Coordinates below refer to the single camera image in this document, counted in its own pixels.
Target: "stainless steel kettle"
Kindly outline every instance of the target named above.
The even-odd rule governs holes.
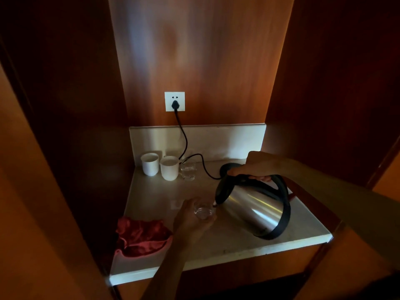
[[[278,189],[246,175],[225,175],[215,193],[215,206],[221,206],[231,218],[253,235],[271,240],[286,229],[290,219],[290,203],[285,181],[271,179]]]

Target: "white backsplash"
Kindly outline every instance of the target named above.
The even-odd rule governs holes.
[[[245,159],[252,150],[260,150],[265,124],[183,126],[188,138],[185,156],[200,153],[205,161]],[[130,127],[135,164],[147,152],[179,157],[185,149],[185,137],[179,126]],[[193,161],[201,161],[200,156]]]

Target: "ceramic cup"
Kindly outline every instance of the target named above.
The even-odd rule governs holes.
[[[140,160],[142,161],[143,172],[145,175],[154,176],[158,173],[160,161],[156,153],[144,154],[140,157]]]
[[[160,161],[161,175],[167,181],[173,181],[179,174],[179,159],[174,156],[164,156]]]

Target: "countertop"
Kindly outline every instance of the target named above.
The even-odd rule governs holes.
[[[246,160],[223,160],[206,162],[207,171],[219,176],[219,168],[227,162],[243,164]],[[197,163],[196,178],[184,181],[181,176],[166,181],[161,171],[153,177],[146,176],[141,167],[136,167],[125,216],[134,220],[163,219],[172,230],[173,220],[182,201],[200,196],[214,200],[218,180],[207,176],[201,163]],[[274,240],[263,240],[236,227],[223,211],[217,209],[217,220],[193,248],[184,270],[225,263],[249,257],[282,252],[295,248],[329,242],[332,234],[295,197],[291,201],[290,222],[281,236]],[[149,257],[126,258],[121,254],[114,257],[110,272],[112,285],[151,278],[160,266],[166,250]]]

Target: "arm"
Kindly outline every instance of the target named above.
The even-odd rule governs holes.
[[[365,242],[400,268],[400,203],[366,188],[323,174],[304,164],[251,151],[246,164],[229,175],[285,176],[333,211]]]
[[[193,244],[213,224],[216,216],[200,220],[194,214],[197,199],[183,202],[174,220],[174,237],[171,247],[158,268],[141,300],[173,300],[180,275]]]

